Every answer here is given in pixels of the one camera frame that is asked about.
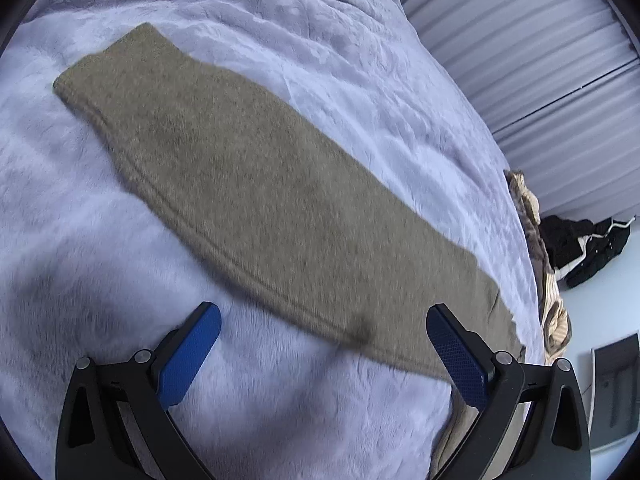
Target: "silver screw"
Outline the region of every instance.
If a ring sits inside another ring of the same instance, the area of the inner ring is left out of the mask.
[[[498,361],[501,365],[510,365],[513,361],[513,357],[508,352],[498,352],[495,355],[495,360]]]
[[[151,352],[149,350],[140,350],[136,352],[133,358],[137,363],[146,363],[147,361],[149,361],[149,359],[151,359]]]
[[[76,361],[76,368],[78,370],[84,370],[91,364],[91,361],[88,357],[81,357]]]
[[[558,359],[558,368],[560,368],[563,372],[568,372],[571,370],[571,363],[566,359]]]

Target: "blue rubber fingertip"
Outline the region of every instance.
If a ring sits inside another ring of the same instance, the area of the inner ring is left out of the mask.
[[[222,315],[210,305],[158,375],[158,400],[167,410],[186,395],[222,328]]]
[[[437,308],[430,308],[427,313],[427,334],[464,401],[484,410],[489,401],[488,378]]]

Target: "television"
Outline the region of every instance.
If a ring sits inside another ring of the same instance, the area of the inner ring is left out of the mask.
[[[591,363],[589,436],[594,451],[612,446],[638,429],[639,333],[592,349]]]

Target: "white plush blanket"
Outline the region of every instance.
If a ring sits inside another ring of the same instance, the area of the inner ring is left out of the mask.
[[[273,91],[471,250],[543,362],[507,163],[395,0],[39,0],[0,58],[0,415],[15,441],[52,479],[76,359],[126,360],[209,300],[223,331],[172,413],[217,478],[424,478],[450,386],[289,326],[203,269],[53,94],[142,22]]]

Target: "lavender blanket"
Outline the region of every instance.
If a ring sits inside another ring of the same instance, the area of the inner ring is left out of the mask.
[[[225,328],[172,413],[217,477],[424,478],[450,386],[304,333],[203,269],[53,94],[142,22],[267,87],[472,251],[543,362],[507,163],[397,1],[39,0],[0,58],[0,415],[18,446],[52,479],[76,359],[126,360],[209,300]]]

